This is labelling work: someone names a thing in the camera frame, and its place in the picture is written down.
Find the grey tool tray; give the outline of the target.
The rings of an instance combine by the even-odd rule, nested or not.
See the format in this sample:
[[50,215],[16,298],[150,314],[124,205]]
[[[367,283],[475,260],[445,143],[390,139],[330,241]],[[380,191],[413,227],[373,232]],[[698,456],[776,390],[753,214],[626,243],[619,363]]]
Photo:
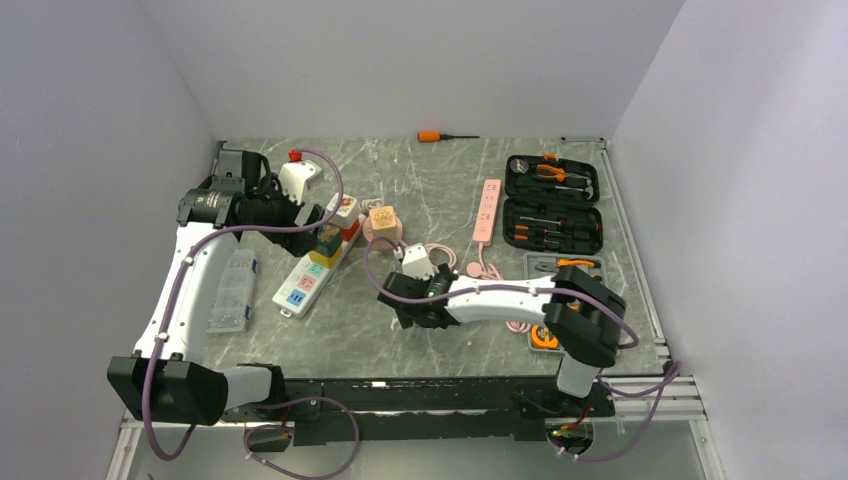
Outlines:
[[[543,252],[527,252],[524,254],[524,272],[527,278],[534,279],[544,276],[552,276],[556,274],[561,267],[565,266],[577,267],[578,269],[584,271],[601,284],[603,284],[606,278],[608,277],[604,261],[599,256],[585,256],[573,254],[557,255]],[[529,346],[528,333],[528,347],[532,352],[550,354],[565,353],[565,350],[560,342],[559,343],[561,346],[561,350],[557,352],[544,352],[532,350]]]

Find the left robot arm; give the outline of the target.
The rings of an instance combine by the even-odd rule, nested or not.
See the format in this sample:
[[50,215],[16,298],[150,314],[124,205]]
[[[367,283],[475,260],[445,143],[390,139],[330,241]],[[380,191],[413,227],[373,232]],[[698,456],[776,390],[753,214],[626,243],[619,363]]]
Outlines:
[[115,356],[107,380],[139,421],[210,426],[248,406],[272,420],[289,396],[278,366],[204,366],[206,331],[219,283],[243,232],[261,232],[293,256],[317,244],[324,209],[303,196],[322,174],[296,152],[273,171],[266,156],[222,149],[213,172],[178,204],[170,270],[151,320],[128,356]]

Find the clear plastic screw box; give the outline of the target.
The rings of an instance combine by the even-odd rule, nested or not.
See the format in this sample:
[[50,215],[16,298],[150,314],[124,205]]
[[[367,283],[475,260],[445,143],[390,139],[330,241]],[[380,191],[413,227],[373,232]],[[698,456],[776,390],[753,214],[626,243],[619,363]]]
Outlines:
[[208,334],[236,333],[246,329],[252,313],[252,298],[258,273],[256,253],[238,249],[230,257],[220,279]]

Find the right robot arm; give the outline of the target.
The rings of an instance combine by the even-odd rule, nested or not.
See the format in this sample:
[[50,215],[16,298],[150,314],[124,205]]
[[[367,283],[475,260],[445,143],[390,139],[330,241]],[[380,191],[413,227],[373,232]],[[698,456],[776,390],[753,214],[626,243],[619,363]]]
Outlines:
[[564,415],[585,407],[596,377],[616,364],[620,350],[638,344],[624,321],[625,300],[573,266],[515,281],[475,279],[445,265],[429,279],[394,271],[377,299],[395,311],[403,328],[518,322],[547,329],[564,349],[550,391]]

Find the pink round socket base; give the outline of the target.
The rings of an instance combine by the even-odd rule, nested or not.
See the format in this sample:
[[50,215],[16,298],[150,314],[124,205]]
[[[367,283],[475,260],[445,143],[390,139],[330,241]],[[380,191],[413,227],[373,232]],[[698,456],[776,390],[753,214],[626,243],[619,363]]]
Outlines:
[[428,259],[435,270],[441,264],[446,264],[449,268],[454,269],[458,263],[456,252],[447,245],[440,243],[428,243],[425,245],[425,250]]

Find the pink power strip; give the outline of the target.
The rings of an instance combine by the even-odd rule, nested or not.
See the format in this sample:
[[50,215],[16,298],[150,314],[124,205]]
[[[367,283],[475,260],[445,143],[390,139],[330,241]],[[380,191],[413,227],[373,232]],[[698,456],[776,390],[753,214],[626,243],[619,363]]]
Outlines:
[[473,243],[484,247],[491,245],[495,232],[501,188],[502,181],[500,179],[490,178],[484,181],[472,232]]

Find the black tool case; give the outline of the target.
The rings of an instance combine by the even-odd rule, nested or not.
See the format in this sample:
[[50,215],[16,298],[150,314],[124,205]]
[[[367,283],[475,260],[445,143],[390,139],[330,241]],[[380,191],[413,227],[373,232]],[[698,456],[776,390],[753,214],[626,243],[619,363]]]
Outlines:
[[[567,173],[564,182],[534,176],[549,164]],[[506,199],[501,210],[507,244],[529,251],[594,255],[604,245],[597,169],[554,154],[512,155],[504,173]]]

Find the white power strip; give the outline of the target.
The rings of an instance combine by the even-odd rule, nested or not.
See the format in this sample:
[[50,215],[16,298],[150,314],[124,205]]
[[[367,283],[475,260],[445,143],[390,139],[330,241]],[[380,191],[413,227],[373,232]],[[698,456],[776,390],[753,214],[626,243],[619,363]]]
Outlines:
[[327,261],[315,262],[306,255],[294,265],[272,296],[273,303],[284,317],[302,318],[308,313],[321,291],[330,282],[341,261],[360,237],[365,220],[364,214],[358,216],[351,239],[342,241],[334,257]]

